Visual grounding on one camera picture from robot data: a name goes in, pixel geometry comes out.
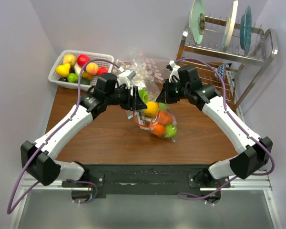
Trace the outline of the small orange tangerine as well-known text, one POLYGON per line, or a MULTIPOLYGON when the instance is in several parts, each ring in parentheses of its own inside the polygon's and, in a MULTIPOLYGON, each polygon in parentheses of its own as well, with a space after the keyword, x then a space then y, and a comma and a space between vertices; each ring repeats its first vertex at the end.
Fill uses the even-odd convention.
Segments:
POLYGON ((156 123, 151 126, 152 133, 157 136, 163 136, 165 133, 165 126, 159 123, 156 123))

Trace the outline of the green apple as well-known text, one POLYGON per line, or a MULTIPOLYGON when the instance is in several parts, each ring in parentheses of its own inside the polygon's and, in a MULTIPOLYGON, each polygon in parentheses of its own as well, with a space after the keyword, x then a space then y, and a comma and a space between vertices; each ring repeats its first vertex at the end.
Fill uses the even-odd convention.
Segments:
POLYGON ((177 126, 168 124, 165 126, 164 137, 173 138, 177 134, 177 126))

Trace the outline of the grey toy fish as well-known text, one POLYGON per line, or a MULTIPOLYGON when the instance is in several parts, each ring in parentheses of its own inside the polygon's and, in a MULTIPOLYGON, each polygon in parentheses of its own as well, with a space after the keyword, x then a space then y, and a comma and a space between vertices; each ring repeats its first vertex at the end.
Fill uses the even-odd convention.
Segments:
POLYGON ((140 125, 148 126, 152 121, 152 117, 146 116, 144 112, 140 112, 136 116, 136 120, 140 125))

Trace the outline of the clear bag orange zipper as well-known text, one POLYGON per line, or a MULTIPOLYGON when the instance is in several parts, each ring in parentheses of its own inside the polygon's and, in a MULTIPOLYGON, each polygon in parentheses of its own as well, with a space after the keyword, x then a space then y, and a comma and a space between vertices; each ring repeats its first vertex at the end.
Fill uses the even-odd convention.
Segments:
MULTIPOLYGON (((156 102, 156 98, 157 98, 156 95, 149 96, 147 102, 149 102, 149 101, 154 101, 154 102, 156 102)), ((169 106, 168 106, 168 110, 167 110, 167 111, 169 111, 169 112, 171 113, 172 117, 173 117, 173 120, 172 120, 171 124, 177 126, 176 117, 175 117, 175 115, 172 113, 172 110, 169 108, 169 106)), ((158 110, 157 114, 156 114, 154 117, 152 117, 153 119, 152 119, 152 121, 150 122, 150 124, 149 124, 148 126, 140 125, 140 124, 137 122, 136 116, 137 116, 140 112, 143 112, 143 110, 141 110, 141 111, 134 111, 134 112, 133 112, 133 121, 134 121, 142 130, 148 131, 149 133, 153 134, 153 133, 152 133, 151 126, 154 125, 154 124, 156 124, 156 123, 159 123, 159 122, 158 122, 158 119, 157 119, 157 115, 158 115, 158 113, 159 113, 159 110, 158 110)), ((176 134, 173 138, 166 138, 166 137, 164 137, 164 136, 158 136, 158 137, 163 138, 163 139, 167 139, 167 140, 172 141, 172 142, 175 142, 175 141, 176 141, 176 136, 177 136, 177 134, 176 134)))

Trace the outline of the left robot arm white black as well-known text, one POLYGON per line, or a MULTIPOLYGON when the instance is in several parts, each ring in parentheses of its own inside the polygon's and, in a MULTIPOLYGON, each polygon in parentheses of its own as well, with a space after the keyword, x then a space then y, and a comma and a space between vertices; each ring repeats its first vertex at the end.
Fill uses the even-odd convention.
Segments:
POLYGON ((62 162, 56 158, 64 146, 86 125, 103 113, 107 106, 118 105, 124 110, 147 108, 139 96, 138 87, 130 85, 135 71, 126 70, 118 76, 102 74, 95 86, 80 96, 78 102, 48 133, 33 143, 20 147, 23 169, 44 186, 55 180, 72 180, 78 187, 89 183, 84 166, 77 162, 62 162))

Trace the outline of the yellow lemon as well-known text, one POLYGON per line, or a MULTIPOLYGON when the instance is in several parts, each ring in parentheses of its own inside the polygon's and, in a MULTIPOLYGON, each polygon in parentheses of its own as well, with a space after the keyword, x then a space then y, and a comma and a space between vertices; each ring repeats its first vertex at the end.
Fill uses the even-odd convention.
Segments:
POLYGON ((154 117, 159 109, 158 103, 154 101, 149 101, 146 103, 147 108, 143 110, 143 113, 148 117, 154 117))

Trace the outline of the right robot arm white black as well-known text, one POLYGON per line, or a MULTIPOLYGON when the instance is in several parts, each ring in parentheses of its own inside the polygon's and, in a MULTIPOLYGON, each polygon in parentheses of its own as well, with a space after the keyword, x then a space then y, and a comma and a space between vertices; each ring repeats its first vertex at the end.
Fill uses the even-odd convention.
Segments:
POLYGON ((210 117, 233 144, 236 156, 217 161, 203 175, 203 183, 214 187, 220 179, 237 176, 246 179, 269 161, 273 142, 252 131, 226 104, 223 95, 211 84, 202 84, 197 69, 172 62, 167 66, 170 77, 164 81, 157 98, 160 103, 174 104, 187 99, 210 117))

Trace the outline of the orange toy pumpkin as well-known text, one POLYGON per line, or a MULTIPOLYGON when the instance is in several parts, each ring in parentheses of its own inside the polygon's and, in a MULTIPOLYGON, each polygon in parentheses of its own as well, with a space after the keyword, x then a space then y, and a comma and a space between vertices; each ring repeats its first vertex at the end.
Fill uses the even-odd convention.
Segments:
POLYGON ((173 117, 171 113, 167 110, 161 110, 159 111, 157 115, 158 122, 162 125, 168 125, 172 122, 173 117))

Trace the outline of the green toy pepper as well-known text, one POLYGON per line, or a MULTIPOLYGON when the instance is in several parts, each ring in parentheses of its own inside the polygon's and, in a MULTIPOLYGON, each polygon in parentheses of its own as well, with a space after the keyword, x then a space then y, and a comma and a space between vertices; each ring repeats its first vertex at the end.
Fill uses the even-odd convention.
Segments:
POLYGON ((140 96, 140 98, 142 99, 142 101, 143 101, 144 103, 147 102, 148 97, 149 97, 148 92, 147 92, 146 90, 144 90, 144 89, 141 89, 141 90, 139 91, 139 96, 140 96))

